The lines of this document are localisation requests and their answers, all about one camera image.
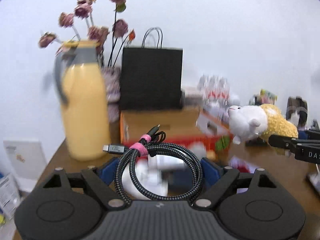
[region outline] stuffed sheep toy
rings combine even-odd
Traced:
[[[234,144],[257,137],[268,142],[272,134],[298,138],[297,127],[288,122],[274,105],[231,106],[228,113],[229,129],[234,135]],[[284,154],[283,149],[276,148],[276,151]]]

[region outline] bag handle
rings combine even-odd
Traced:
[[[157,31],[158,33],[158,43],[157,43],[157,48],[159,46],[159,41],[160,41],[160,34],[159,34],[159,31],[161,32],[161,43],[160,43],[160,49],[162,49],[162,39],[163,39],[163,33],[162,33],[162,30],[160,27],[152,27],[152,28],[149,28],[146,33],[144,34],[144,37],[143,37],[143,41],[142,41],[142,46],[141,48],[144,48],[144,45],[145,45],[145,42],[146,42],[146,38],[147,36],[152,32],[152,31]]]

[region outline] metal screw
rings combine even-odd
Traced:
[[[198,207],[208,207],[211,205],[211,201],[209,199],[205,199],[205,198],[202,198],[202,199],[198,199],[196,201],[196,205]]]
[[[124,202],[123,200],[121,199],[118,199],[118,198],[115,198],[115,199],[111,199],[109,202],[108,202],[108,205],[110,207],[122,207],[124,205]]]

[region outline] black device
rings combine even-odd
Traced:
[[[296,160],[320,164],[320,131],[305,130],[308,138],[298,139],[287,136],[271,135],[269,144],[273,147],[290,150]]]
[[[207,158],[170,143],[158,126],[151,141],[141,138],[151,156],[170,155],[190,167],[193,188],[162,197],[136,180],[136,149],[126,150],[100,168],[66,173],[56,169],[17,208],[15,224],[24,240],[294,240],[305,223],[300,204],[265,169],[254,174],[221,168]],[[126,164],[137,189],[153,199],[128,199],[121,183]],[[115,181],[116,192],[108,185]],[[83,194],[73,191],[82,188]],[[248,191],[236,194],[238,188]]]
[[[182,49],[124,48],[120,110],[180,109]]]

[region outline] wooden table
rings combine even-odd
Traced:
[[[119,141],[116,125],[118,124],[115,124],[115,128],[111,127],[111,130],[115,131],[113,132],[113,142]],[[244,147],[244,145],[232,145],[229,154],[220,156],[220,158],[227,161],[233,155],[267,169],[299,201],[307,213],[307,222],[299,240],[320,239],[320,198],[305,181],[306,174],[316,170],[314,164],[297,161],[293,156],[288,158],[276,155],[270,147]],[[79,172],[89,165],[100,166],[111,157],[108,154],[98,160],[78,162],[70,158],[64,142],[44,170],[39,182],[56,167],[63,167],[67,172]],[[21,240],[18,232],[13,239]]]

